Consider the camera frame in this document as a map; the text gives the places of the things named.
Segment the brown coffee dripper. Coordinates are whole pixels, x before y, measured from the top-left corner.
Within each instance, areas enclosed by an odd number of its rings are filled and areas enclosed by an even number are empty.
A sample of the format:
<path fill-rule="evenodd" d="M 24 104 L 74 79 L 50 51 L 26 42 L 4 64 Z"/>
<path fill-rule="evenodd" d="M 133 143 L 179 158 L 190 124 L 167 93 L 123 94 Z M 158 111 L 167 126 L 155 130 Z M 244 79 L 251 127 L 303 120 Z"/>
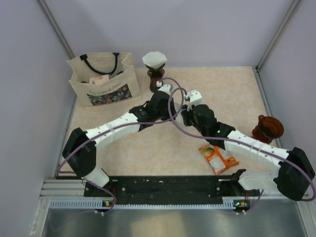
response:
<path fill-rule="evenodd" d="M 258 124 L 252 130 L 252 138 L 270 144 L 284 134 L 283 124 L 275 117 L 258 116 Z"/>

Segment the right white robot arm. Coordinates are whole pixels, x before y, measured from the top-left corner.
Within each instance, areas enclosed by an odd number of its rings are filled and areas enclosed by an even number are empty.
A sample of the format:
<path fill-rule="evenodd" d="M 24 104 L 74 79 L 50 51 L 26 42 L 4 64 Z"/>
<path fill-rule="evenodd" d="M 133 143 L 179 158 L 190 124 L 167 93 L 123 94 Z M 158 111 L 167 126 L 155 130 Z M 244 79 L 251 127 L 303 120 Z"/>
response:
<path fill-rule="evenodd" d="M 242 171 L 230 183 L 235 195 L 261 189 L 279 191 L 294 201 L 304 200 L 303 196 L 311 186 L 315 171 L 302 149 L 282 149 L 253 139 L 219 122 L 205 104 L 192 107 L 184 105 L 181 116 L 184 125 L 194 127 L 200 133 L 200 138 L 210 145 L 248 157 L 268 168 L 268 171 Z"/>

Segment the olive green coffee dripper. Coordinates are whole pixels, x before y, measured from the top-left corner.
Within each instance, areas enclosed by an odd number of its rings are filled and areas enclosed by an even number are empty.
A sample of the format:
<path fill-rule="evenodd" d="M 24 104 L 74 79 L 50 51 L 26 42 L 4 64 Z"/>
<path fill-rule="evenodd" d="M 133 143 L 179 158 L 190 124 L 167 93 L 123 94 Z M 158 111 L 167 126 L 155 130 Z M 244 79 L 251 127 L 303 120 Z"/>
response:
<path fill-rule="evenodd" d="M 165 70 L 164 68 L 159 68 L 159 69 L 148 69 L 147 75 L 152 78 L 152 79 L 160 79 L 164 76 Z"/>

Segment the white paper coffee filters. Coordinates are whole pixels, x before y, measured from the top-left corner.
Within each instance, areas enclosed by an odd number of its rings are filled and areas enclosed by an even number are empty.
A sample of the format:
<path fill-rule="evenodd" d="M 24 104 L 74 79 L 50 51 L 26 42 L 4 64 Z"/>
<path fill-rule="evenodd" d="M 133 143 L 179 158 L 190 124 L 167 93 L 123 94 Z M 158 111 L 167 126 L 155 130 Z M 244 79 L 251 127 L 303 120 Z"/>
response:
<path fill-rule="evenodd" d="M 187 107 L 188 107 L 187 104 L 181 105 L 179 103 L 174 103 L 174 112 L 175 112 L 174 119 L 175 120 L 182 119 L 182 112 L 186 111 Z"/>

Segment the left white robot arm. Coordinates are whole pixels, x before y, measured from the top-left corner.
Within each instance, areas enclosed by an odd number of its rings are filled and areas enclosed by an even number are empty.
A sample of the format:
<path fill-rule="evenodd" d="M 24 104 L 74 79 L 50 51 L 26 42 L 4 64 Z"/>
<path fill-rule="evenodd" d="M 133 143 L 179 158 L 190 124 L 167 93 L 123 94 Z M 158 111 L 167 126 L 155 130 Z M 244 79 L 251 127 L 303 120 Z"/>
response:
<path fill-rule="evenodd" d="M 176 114 L 172 107 L 168 110 L 172 103 L 171 93 L 159 90 L 145 104 L 111 122 L 88 130 L 74 129 L 62 151 L 64 161 L 59 169 L 68 164 L 78 178 L 94 184 L 96 192 L 108 195 L 112 184 L 108 174 L 97 165 L 97 152 L 127 135 L 170 121 Z"/>

